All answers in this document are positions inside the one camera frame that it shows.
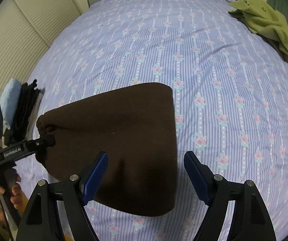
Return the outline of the purple floral bed sheet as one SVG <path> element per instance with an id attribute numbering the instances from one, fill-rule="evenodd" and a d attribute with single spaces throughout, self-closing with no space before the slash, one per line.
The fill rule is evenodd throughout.
<path id="1" fill-rule="evenodd" d="M 192 150 L 227 180 L 253 180 L 277 240 L 288 236 L 288 64 L 229 14 L 228 0 L 102 0 L 54 41 L 30 75 L 39 114 L 130 85 L 173 89 L 175 208 L 147 218 L 86 207 L 100 240 L 192 240 L 207 207 L 183 166 Z"/>

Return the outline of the black folded garment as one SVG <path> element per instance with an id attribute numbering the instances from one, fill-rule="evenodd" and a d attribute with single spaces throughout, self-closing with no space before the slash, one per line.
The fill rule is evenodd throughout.
<path id="1" fill-rule="evenodd" d="M 9 130 L 6 128 L 3 135 L 6 146 L 23 141 L 26 138 L 30 116 L 40 93 L 40 89 L 37 89 L 37 80 L 33 80 L 31 84 L 23 83 L 21 85 L 12 126 Z"/>

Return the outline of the light blue folded garment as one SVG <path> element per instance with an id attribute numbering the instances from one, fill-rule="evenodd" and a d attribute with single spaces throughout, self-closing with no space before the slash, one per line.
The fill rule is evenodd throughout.
<path id="1" fill-rule="evenodd" d="M 21 87 L 22 85 L 19 80 L 11 78 L 1 93 L 0 108 L 3 115 L 4 124 L 8 130 L 11 128 L 13 123 Z"/>

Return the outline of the white louvered wardrobe door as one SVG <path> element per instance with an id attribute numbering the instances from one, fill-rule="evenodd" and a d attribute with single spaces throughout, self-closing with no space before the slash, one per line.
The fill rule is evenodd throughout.
<path id="1" fill-rule="evenodd" d="M 0 96 L 10 78 L 26 82 L 55 38 L 80 13 L 72 0 L 3 0 Z"/>

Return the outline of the olive green garment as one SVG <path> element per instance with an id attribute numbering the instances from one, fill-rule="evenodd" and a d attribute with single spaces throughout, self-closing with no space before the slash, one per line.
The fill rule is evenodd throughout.
<path id="1" fill-rule="evenodd" d="M 288 63 L 288 23 L 286 17 L 263 0 L 230 2 L 229 14 L 259 35 Z"/>

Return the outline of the brown corduroy pants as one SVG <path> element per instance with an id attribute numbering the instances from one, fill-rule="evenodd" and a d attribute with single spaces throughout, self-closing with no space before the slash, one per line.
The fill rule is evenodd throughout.
<path id="1" fill-rule="evenodd" d="M 143 83 L 50 110 L 37 119 L 55 145 L 36 159 L 63 181 L 98 153 L 108 167 L 95 195 L 102 205 L 140 216 L 161 216 L 175 205 L 177 136 L 172 89 Z"/>

